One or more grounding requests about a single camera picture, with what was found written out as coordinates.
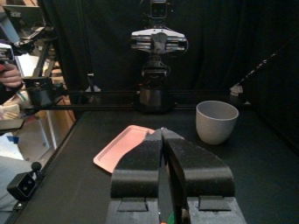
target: black table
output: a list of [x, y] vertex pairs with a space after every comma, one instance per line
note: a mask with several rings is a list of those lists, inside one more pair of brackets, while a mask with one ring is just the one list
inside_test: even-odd
[[105, 223], [111, 175], [93, 157], [128, 125], [166, 127], [211, 151], [235, 177], [236, 199], [248, 224], [298, 223], [299, 157], [287, 148], [256, 112], [240, 109], [236, 128], [219, 146], [202, 142], [195, 109], [162, 115], [134, 110], [84, 112], [44, 170], [45, 178], [12, 223]]

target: ceramic cup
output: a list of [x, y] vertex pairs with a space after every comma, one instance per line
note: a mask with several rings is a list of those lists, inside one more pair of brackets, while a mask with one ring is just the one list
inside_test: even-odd
[[206, 144], [222, 144], [239, 117], [238, 109], [223, 101], [203, 101], [196, 106], [196, 130]]

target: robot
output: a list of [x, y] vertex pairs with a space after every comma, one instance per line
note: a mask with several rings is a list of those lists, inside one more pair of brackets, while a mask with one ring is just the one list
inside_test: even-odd
[[186, 52], [188, 44], [184, 35], [166, 27], [168, 5], [167, 0], [151, 0], [150, 29], [135, 31], [131, 35], [131, 47], [150, 53], [143, 66], [143, 83], [135, 99], [136, 109], [148, 113], [163, 113], [175, 107], [166, 85], [171, 68], [162, 62], [162, 55]]

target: black curtain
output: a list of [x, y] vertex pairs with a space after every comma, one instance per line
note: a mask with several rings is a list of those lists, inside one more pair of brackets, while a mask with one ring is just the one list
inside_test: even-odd
[[[136, 89], [148, 54], [131, 49], [130, 38], [146, 28], [150, 0], [43, 1], [59, 36], [68, 89], [88, 87], [80, 13], [96, 85], [101, 90]], [[171, 89], [230, 90], [284, 46], [246, 81], [244, 90], [256, 110], [299, 148], [298, 11], [298, 0], [172, 0], [167, 26], [186, 35], [190, 49], [180, 57], [164, 55], [163, 63], [172, 69]]]

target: plastic tray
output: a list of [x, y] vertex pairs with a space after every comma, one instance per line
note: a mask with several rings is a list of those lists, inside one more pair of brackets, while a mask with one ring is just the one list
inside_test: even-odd
[[154, 134], [154, 132], [152, 129], [146, 127], [130, 125], [95, 156], [93, 163], [112, 173], [120, 158], [144, 141], [146, 136]]

